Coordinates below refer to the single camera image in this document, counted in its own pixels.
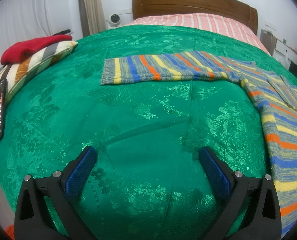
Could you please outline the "brown wooden headboard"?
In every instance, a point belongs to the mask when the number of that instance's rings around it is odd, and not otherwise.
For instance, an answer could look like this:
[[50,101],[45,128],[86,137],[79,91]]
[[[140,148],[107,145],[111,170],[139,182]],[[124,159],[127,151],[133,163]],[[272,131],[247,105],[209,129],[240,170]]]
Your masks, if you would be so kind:
[[257,10],[238,0],[132,0],[134,20],[147,16],[188,13],[210,13],[231,18],[257,33]]

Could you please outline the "pink striped bed sheet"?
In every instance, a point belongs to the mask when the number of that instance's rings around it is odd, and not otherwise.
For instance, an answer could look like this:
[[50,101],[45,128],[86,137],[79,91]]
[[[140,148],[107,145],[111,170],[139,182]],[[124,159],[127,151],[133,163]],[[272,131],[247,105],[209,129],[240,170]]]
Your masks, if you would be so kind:
[[258,39],[257,35],[255,35],[248,26],[238,22],[237,20],[224,16],[206,13],[146,16],[129,23],[129,25],[140,24],[178,26],[206,30],[212,33],[234,38],[268,53],[268,50]]

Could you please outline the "beige curtain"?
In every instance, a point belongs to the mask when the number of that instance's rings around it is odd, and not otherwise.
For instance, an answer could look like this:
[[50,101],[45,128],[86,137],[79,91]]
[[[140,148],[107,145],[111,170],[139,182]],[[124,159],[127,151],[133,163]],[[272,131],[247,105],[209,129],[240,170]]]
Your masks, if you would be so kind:
[[83,36],[100,33],[106,29],[101,0],[79,0]]

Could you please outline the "green bed cover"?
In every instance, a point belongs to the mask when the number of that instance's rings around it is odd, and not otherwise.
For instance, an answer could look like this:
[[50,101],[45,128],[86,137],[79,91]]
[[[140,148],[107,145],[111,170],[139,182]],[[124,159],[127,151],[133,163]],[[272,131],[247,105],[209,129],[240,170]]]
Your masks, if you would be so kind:
[[50,176],[86,147],[98,161],[73,206],[99,239],[198,239],[219,215],[199,163],[276,188],[297,220],[297,78],[262,49],[187,27],[135,25],[56,44],[0,72],[8,92],[0,186]]

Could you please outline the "white desk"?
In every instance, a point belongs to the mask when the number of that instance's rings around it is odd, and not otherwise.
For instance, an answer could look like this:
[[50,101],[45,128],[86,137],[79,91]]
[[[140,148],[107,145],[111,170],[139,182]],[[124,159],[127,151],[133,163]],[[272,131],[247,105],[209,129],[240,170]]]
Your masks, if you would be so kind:
[[297,53],[285,43],[276,38],[271,32],[261,30],[260,41],[269,54],[281,63],[287,70],[291,64],[297,65]]

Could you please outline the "black item on sill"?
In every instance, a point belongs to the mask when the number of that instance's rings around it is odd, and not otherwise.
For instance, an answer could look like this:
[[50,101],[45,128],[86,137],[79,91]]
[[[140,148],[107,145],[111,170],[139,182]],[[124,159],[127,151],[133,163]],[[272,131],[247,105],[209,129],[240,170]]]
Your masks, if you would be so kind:
[[71,34],[71,30],[66,29],[66,30],[63,30],[63,31],[60,31],[58,33],[53,34],[53,36],[56,36],[56,35],[70,35],[70,34]]

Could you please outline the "striped pillow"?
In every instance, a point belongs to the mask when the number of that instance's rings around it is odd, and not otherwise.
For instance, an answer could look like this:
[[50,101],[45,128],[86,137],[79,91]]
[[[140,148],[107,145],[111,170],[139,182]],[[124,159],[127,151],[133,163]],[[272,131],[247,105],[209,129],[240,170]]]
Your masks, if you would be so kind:
[[9,63],[0,71],[0,81],[7,80],[5,103],[12,98],[36,75],[69,56],[78,46],[76,41],[61,41],[41,49],[21,63]]

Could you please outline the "striped knit sweater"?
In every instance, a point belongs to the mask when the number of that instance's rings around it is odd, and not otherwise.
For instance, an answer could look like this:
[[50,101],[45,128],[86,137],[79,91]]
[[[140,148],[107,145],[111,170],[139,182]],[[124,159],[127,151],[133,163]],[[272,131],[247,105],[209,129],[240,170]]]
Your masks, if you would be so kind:
[[259,60],[204,51],[110,57],[97,96],[94,179],[106,239],[197,239],[224,207],[199,162],[211,147],[271,174],[285,236],[297,221],[297,88]]

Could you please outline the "red folded garment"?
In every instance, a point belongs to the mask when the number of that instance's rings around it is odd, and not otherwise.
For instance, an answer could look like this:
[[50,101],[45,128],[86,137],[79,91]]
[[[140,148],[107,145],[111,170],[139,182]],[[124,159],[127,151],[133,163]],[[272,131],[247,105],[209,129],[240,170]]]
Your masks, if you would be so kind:
[[19,63],[30,55],[57,42],[72,41],[71,35],[54,35],[38,37],[32,40],[17,42],[10,46],[1,56],[1,64]]

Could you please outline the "small white fan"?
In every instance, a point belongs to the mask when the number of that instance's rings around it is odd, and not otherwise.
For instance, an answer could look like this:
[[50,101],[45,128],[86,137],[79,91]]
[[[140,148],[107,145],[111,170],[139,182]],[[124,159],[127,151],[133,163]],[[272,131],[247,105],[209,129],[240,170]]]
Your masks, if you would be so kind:
[[111,14],[109,18],[106,20],[107,29],[115,29],[121,26],[121,18],[118,14]]

